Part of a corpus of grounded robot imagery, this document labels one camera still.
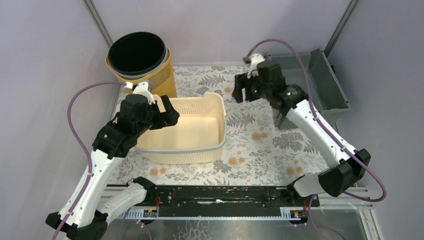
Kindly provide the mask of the cream perforated plastic basket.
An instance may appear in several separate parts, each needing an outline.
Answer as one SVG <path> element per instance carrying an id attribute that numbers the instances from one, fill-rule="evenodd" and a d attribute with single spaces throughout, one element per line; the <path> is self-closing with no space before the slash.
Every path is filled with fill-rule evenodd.
<path id="1" fill-rule="evenodd" d="M 202 97 L 177 97 L 170 102 L 179 113 L 177 124 L 146 131 L 138 138 L 135 149 L 157 164 L 203 164 L 219 160 L 227 135 L 222 96 L 206 92 Z"/>

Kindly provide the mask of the yellow bin with black liner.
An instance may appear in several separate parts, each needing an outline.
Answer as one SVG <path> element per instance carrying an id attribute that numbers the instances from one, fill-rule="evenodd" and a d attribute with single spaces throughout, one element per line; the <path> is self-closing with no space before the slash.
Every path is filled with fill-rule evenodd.
<path id="1" fill-rule="evenodd" d="M 171 50 L 158 35 L 139 31 L 126 34 L 109 48 L 105 62 L 120 82 L 152 83 L 152 93 L 177 97 Z"/>

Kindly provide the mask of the grey plastic storage bin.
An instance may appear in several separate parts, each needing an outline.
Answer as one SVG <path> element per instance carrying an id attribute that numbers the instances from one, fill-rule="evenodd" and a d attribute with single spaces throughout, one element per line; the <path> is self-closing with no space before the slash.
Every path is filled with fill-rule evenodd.
<path id="1" fill-rule="evenodd" d="M 299 56 L 308 74 L 313 104 L 319 110 L 321 116 L 335 129 L 337 120 L 351 111 L 351 105 L 335 72 L 324 51 L 320 48 L 310 52 L 302 52 Z M 282 75 L 288 85 L 296 84 L 305 92 L 307 91 L 304 73 L 294 55 L 267 53 L 265 59 L 280 64 Z"/>

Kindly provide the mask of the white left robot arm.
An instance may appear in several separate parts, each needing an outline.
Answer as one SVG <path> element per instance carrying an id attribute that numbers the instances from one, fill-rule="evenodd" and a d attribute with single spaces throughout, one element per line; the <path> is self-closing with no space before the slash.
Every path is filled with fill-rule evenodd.
<path id="1" fill-rule="evenodd" d="M 167 95 L 153 102 L 142 94 L 127 95 L 120 111 L 97 133 L 86 172 L 69 201 L 60 211 L 46 217 L 45 223 L 55 230 L 53 235 L 64 232 L 70 240 L 99 240 L 110 222 L 125 210 L 136 203 L 152 204 L 154 190 L 134 183 L 106 206 L 97 208 L 112 174 L 138 138 L 148 130 L 175 126 L 179 116 Z"/>

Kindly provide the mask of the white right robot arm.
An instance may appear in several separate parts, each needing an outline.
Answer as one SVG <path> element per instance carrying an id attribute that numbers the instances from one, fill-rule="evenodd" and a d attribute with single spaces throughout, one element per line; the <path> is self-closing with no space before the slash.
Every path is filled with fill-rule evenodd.
<path id="1" fill-rule="evenodd" d="M 235 75 L 232 96 L 237 103 L 267 100 L 300 128 L 323 156 L 326 170 L 299 177 L 287 186 L 286 198 L 291 205 L 299 206 L 314 194 L 338 197 L 364 176 L 370 153 L 347 143 L 310 104 L 299 85 L 286 83 L 277 62 L 265 60 L 253 70 Z"/>

